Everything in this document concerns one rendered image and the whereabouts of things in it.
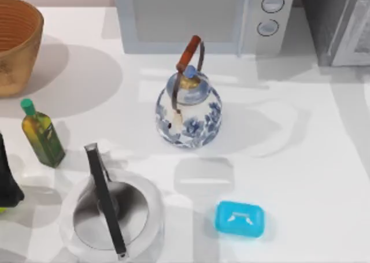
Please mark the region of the blue and white porcelain teapot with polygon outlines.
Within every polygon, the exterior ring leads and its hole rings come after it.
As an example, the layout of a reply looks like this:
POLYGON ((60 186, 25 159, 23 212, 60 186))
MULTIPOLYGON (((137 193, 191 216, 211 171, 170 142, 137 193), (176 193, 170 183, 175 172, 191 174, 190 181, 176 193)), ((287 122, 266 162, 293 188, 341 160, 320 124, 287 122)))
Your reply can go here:
POLYGON ((198 149, 219 133, 222 101, 202 72, 205 45, 192 36, 156 102, 156 127, 168 143, 198 149))

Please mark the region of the pale microwave oven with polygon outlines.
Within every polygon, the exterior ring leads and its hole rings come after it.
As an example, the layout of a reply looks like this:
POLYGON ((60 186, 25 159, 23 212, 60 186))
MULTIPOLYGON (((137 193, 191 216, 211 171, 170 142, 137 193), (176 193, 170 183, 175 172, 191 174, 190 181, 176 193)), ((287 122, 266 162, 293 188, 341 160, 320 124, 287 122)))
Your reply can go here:
POLYGON ((193 35, 209 54, 275 55, 280 52, 293 0, 266 13, 262 0, 114 0, 123 49, 128 54, 179 54, 193 35), (272 36, 258 34, 269 19, 272 36))

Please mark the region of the light blue soap box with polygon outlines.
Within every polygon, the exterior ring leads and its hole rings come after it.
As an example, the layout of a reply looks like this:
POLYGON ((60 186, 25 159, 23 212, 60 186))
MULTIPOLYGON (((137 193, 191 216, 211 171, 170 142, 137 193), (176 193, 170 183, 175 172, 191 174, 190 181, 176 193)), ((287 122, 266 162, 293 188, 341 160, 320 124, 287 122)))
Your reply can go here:
POLYGON ((221 201, 216 206, 214 227, 224 234, 259 238, 265 230, 265 212, 258 205, 221 201))

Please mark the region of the silver metal kettle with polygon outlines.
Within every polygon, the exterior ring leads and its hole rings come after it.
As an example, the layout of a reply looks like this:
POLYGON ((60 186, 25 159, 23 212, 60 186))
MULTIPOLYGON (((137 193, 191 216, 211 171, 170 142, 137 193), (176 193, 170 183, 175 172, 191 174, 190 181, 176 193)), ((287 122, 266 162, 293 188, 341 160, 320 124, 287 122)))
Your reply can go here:
POLYGON ((162 195, 150 180, 107 167, 84 147, 89 176, 62 203, 60 235, 77 263, 157 263, 164 244, 162 195))

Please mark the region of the microwave oven knob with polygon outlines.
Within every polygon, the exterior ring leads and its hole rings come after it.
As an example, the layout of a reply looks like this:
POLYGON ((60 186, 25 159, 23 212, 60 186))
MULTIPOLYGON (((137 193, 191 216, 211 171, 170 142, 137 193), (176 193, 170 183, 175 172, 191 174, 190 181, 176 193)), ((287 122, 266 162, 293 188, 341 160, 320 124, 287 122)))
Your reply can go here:
POLYGON ((284 6, 284 0, 262 0, 261 7, 266 13, 276 13, 284 6))
POLYGON ((269 19, 260 22, 257 26, 257 32, 263 37, 269 37, 277 33, 279 30, 279 23, 276 20, 269 19))

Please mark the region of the green oil bottle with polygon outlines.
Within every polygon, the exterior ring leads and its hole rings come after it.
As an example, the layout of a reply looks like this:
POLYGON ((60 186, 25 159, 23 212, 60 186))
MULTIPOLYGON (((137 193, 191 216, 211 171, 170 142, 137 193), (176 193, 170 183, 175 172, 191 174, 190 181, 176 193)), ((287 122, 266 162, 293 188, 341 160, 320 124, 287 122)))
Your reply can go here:
POLYGON ((39 162, 51 168, 58 167, 65 157, 65 150, 51 118, 37 111, 29 98, 24 98, 20 106, 25 113, 22 130, 39 162))

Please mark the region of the brown woven basket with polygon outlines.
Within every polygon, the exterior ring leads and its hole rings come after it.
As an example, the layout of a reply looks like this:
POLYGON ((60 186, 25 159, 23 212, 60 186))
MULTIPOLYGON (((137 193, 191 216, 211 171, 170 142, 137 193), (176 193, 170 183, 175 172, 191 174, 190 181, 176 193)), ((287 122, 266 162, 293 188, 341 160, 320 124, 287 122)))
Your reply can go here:
POLYGON ((44 17, 23 0, 0 0, 0 98, 24 90, 42 40, 44 17))

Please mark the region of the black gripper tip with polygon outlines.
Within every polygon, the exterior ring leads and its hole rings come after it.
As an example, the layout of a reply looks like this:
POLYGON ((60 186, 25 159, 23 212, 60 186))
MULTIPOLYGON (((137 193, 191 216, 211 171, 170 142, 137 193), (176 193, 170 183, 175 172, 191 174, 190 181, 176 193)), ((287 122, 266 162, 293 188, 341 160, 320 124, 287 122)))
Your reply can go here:
POLYGON ((0 208, 14 208, 24 198, 25 195, 10 170, 4 139, 0 133, 0 208))

